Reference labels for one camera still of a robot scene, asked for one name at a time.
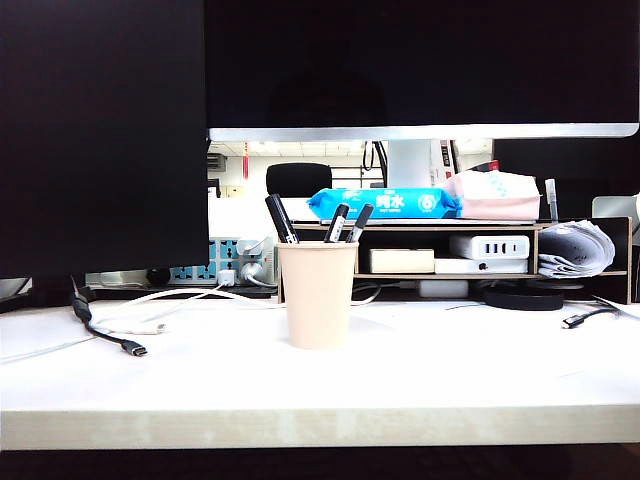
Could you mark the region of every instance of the tissue box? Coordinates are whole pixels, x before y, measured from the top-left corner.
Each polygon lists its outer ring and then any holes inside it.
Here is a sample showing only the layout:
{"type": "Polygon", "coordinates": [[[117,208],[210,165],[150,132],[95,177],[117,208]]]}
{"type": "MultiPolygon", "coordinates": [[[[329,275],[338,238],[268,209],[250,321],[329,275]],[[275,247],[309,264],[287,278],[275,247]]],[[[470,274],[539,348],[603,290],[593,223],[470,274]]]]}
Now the tissue box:
{"type": "Polygon", "coordinates": [[[458,197],[460,217],[480,220],[537,220],[540,192],[535,178],[498,170],[466,170],[449,178],[444,188],[458,197]]]}
{"type": "Polygon", "coordinates": [[[456,218],[460,203],[441,188],[325,188],[307,200],[319,218],[330,219],[340,203],[349,205],[355,220],[365,203],[374,206],[370,218],[456,218]]]}

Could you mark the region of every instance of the desk shelf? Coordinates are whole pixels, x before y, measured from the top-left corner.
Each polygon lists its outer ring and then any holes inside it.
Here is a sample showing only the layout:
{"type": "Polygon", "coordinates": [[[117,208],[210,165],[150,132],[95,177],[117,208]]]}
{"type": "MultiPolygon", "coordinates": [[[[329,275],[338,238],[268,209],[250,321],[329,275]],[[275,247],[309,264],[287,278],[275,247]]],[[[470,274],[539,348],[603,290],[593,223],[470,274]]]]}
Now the desk shelf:
{"type": "MultiPolygon", "coordinates": [[[[599,226],[614,243],[616,254],[613,264],[602,274],[591,278],[577,279],[584,285],[587,296],[591,294],[606,296],[620,302],[631,303],[631,221],[628,217],[594,218],[593,224],[599,226]]],[[[554,223],[539,222],[533,224],[483,224],[477,221],[456,220],[450,224],[436,221],[434,224],[375,224],[367,226],[360,238],[358,257],[354,271],[356,279],[379,280],[504,280],[504,279],[545,279],[538,273],[538,237],[539,233],[554,223]],[[448,253],[448,239],[453,233],[477,235],[526,235],[530,243],[530,255],[527,273],[494,274],[411,274],[371,273],[368,264],[368,252],[372,248],[433,248],[438,255],[448,253]]],[[[327,226],[319,223],[295,224],[301,240],[322,240],[327,226]]],[[[345,225],[343,236],[351,229],[345,225]]]]}

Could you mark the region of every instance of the marker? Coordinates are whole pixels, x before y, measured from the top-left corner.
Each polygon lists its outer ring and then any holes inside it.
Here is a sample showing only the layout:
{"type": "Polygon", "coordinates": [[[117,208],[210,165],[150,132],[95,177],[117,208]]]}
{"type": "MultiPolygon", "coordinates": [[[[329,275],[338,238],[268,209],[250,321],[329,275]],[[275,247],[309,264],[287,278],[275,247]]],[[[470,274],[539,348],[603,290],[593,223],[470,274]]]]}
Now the marker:
{"type": "Polygon", "coordinates": [[[278,238],[282,243],[300,243],[298,240],[298,234],[296,233],[291,220],[287,216],[287,212],[282,205],[280,195],[272,193],[264,199],[267,203],[267,208],[271,214],[271,219],[278,232],[278,238]]]}
{"type": "Polygon", "coordinates": [[[364,226],[367,224],[367,220],[369,220],[369,216],[373,212],[373,205],[370,203],[365,203],[364,207],[362,207],[362,211],[356,220],[356,224],[353,226],[349,235],[347,235],[347,243],[357,242],[362,235],[362,230],[364,230],[364,226]]]}
{"type": "Polygon", "coordinates": [[[551,221],[558,221],[558,196],[556,195],[556,181],[548,178],[544,181],[544,188],[547,191],[547,203],[551,211],[551,221]]]}
{"type": "Polygon", "coordinates": [[[338,241],[342,227],[344,227],[344,222],[347,219],[347,213],[349,213],[349,205],[346,203],[338,205],[333,214],[331,225],[329,225],[329,230],[327,230],[327,234],[324,236],[325,243],[336,243],[338,241]]]}

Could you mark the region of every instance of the paper cup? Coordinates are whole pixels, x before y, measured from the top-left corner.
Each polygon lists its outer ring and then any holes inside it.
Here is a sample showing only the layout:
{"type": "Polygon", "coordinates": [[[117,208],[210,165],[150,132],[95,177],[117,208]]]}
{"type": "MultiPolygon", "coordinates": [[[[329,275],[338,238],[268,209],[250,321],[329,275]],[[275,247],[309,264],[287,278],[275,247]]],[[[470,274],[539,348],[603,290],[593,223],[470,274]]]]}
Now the paper cup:
{"type": "Polygon", "coordinates": [[[279,243],[289,340],[308,349],[336,348],[349,328],[358,243],[279,243]]]}

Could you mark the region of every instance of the white desk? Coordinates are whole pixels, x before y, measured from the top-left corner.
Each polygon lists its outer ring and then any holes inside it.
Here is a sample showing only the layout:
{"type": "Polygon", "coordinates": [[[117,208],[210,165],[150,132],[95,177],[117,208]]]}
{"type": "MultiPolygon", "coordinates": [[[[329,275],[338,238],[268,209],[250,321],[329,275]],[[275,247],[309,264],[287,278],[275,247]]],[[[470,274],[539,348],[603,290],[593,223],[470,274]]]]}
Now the white desk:
{"type": "MultiPolygon", "coordinates": [[[[356,307],[347,346],[305,351],[284,310],[195,301],[166,317],[170,333],[136,337],[146,357],[91,340],[0,367],[1,447],[640,441],[640,320],[562,330],[586,307],[443,310],[459,304],[356,307]]],[[[85,335],[69,309],[2,315],[0,333],[3,356],[85,335]]]]}

